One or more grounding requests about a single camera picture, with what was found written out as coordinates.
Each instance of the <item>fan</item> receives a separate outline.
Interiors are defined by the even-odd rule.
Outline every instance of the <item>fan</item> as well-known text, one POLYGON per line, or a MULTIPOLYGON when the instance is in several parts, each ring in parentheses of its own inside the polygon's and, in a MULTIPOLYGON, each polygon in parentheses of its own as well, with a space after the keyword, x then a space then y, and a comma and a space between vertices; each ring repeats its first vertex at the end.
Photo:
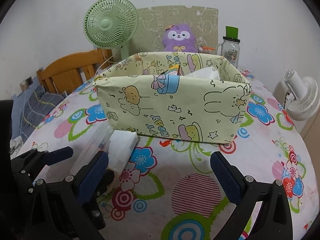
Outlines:
POLYGON ((99 0, 84 17, 84 33, 97 48, 121 48, 121 57, 129 57, 128 41, 138 23, 137 10, 128 0, 99 0))
POLYGON ((296 121, 304 121, 313 116, 320 105, 318 85, 312 77, 300 78, 293 69, 284 75, 284 82, 291 91, 286 111, 296 121))

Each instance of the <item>wooden chair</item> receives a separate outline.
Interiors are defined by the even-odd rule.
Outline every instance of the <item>wooden chair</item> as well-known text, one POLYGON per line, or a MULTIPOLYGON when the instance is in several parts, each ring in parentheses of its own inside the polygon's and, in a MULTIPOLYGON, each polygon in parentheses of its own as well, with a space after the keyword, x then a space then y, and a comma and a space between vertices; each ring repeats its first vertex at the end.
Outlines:
MULTIPOLYGON (((96 68, 105 61, 105 58, 112 56, 111 50, 94 49, 88 52, 70 54, 52 62, 43 71, 38 70, 37 76, 41 85, 50 93, 62 94, 66 91, 70 94, 76 88, 83 84, 80 69, 83 69, 86 80, 94 77, 96 68)), ((110 66, 106 62, 101 69, 110 66)))

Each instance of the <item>plush toy eye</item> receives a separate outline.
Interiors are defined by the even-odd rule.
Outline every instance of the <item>plush toy eye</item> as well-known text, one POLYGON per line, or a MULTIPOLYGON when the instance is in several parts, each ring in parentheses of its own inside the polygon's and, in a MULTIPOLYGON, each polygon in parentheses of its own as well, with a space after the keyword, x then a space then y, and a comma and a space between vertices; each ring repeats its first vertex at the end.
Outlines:
POLYGON ((168 32, 168 38, 173 39, 177 35, 176 31, 169 31, 168 32))
POLYGON ((189 39, 190 38, 190 33, 187 32, 187 31, 182 31, 181 34, 185 39, 189 39))

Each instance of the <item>yellow ribbon bow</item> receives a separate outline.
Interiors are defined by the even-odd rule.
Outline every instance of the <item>yellow ribbon bow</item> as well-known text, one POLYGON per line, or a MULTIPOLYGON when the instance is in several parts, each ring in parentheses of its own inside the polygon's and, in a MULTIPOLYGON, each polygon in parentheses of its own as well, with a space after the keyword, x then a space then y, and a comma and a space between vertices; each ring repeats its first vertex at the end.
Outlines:
POLYGON ((186 49, 186 47, 185 46, 181 46, 181 47, 174 46, 173 49, 177 49, 178 52, 182 52, 181 50, 186 49))

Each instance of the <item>stuffed animal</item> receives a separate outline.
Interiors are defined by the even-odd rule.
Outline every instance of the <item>stuffed animal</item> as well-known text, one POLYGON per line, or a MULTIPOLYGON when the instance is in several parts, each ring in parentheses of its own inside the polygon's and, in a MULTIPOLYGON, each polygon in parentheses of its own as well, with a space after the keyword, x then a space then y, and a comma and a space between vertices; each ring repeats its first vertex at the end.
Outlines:
POLYGON ((164 51, 198 52, 195 48, 196 38, 188 24, 172 25, 167 28, 162 38, 164 51))

